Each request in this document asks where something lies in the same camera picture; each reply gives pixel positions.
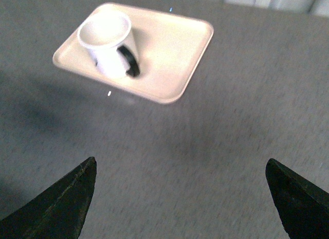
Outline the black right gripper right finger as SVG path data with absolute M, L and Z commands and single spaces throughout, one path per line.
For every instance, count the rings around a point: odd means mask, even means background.
M 266 180 L 290 238 L 328 238 L 328 193 L 271 158 Z

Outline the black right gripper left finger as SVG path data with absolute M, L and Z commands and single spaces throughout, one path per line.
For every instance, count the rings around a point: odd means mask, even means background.
M 1 238 L 78 238 L 95 190 L 89 157 L 29 203 L 1 220 Z

